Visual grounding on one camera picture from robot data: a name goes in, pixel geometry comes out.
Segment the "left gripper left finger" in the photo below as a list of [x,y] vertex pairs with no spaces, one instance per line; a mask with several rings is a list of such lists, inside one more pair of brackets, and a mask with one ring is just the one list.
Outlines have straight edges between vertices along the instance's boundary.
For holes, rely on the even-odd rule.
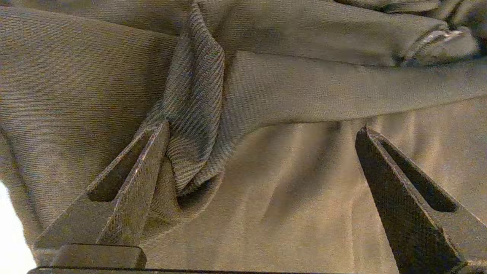
[[51,265],[68,244],[138,245],[168,140],[167,123],[136,135],[37,238],[35,262]]

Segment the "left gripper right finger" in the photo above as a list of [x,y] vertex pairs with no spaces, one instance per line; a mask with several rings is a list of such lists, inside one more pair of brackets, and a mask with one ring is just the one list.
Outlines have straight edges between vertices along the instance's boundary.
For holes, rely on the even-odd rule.
[[367,127],[355,150],[401,274],[485,274],[486,225],[386,137]]

